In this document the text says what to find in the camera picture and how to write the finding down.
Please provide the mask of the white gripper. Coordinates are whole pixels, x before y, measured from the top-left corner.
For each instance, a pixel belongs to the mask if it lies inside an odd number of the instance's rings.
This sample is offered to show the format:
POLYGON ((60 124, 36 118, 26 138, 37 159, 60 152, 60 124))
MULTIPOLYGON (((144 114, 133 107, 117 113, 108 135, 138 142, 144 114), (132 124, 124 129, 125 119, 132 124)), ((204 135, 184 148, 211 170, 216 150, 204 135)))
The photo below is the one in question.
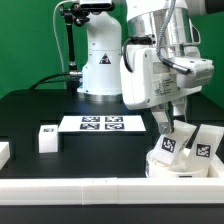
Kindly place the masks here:
POLYGON ((160 134, 173 132, 167 102, 172 101, 173 117, 186 122, 187 98, 199 92, 210 82, 214 74, 213 62, 209 59, 186 56, 172 57, 177 65, 189 68, 190 74, 181 74, 162 64, 156 50, 139 45, 128 46, 128 56, 132 71, 120 61, 123 101, 129 110, 151 108, 160 134))

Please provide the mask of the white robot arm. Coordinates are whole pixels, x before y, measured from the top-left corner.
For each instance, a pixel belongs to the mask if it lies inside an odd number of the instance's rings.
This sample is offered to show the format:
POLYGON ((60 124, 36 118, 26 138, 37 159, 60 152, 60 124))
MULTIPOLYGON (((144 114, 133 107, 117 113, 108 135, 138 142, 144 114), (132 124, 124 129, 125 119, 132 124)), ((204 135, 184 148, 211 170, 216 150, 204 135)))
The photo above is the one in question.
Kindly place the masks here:
POLYGON ((123 96, 128 109, 149 108, 159 132, 173 131, 168 105, 186 116, 186 97, 208 84, 213 62, 200 56, 191 17, 224 11, 223 0, 126 0, 129 38, 102 6, 81 0, 89 13, 88 61, 80 91, 92 100, 123 96))

